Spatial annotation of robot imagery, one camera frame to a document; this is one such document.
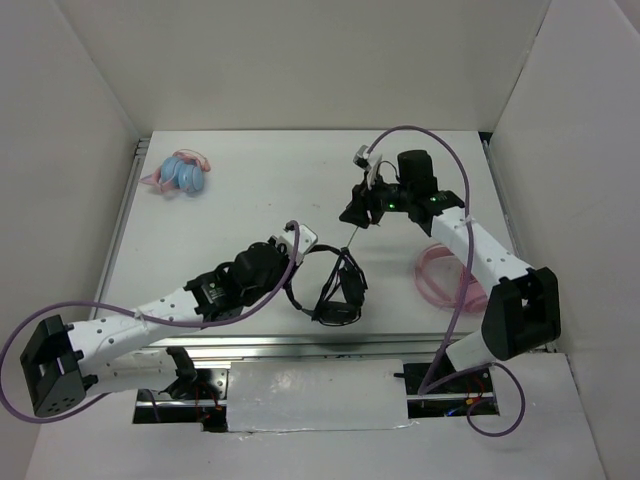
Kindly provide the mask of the black wired headphones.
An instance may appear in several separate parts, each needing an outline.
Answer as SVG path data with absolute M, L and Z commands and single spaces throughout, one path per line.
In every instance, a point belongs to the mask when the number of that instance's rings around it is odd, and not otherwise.
M 312 321 L 326 327 L 344 327 L 356 323 L 362 316 L 368 283 L 365 272 L 352 255 L 349 245 L 337 248 L 317 241 L 307 249 L 308 254 L 330 252 L 336 261 L 323 284 L 313 308 L 304 307 L 296 298 L 293 278 L 298 267 L 293 269 L 284 284 L 290 304 L 310 317 Z

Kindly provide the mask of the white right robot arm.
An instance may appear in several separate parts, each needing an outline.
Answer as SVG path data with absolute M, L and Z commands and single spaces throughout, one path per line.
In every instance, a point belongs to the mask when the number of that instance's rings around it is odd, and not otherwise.
M 479 225 L 454 192 L 442 190 L 424 150 L 398 155 L 396 182 L 379 172 L 382 158 L 361 147 L 354 157 L 363 179 L 339 219 L 366 229 L 387 212 L 403 212 L 429 237 L 460 260 L 488 296 L 481 326 L 449 345 L 435 368 L 438 385 L 454 392 L 470 379 L 470 368 L 509 360 L 559 338 L 558 279 L 517 258 Z

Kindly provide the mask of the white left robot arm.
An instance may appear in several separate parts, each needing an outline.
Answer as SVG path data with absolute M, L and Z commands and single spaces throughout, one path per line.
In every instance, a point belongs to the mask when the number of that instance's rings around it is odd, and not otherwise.
M 134 310 L 97 303 L 107 316 L 65 323 L 52 305 L 32 315 L 36 327 L 20 355 L 32 403 L 32 422 L 70 417 L 109 393 L 138 380 L 142 389 L 165 390 L 182 399 L 196 387 L 197 371 L 180 347 L 145 347 L 190 330 L 227 326 L 266 306 L 291 278 L 304 255 L 299 236 L 271 238 L 233 261 L 188 281 L 174 292 Z

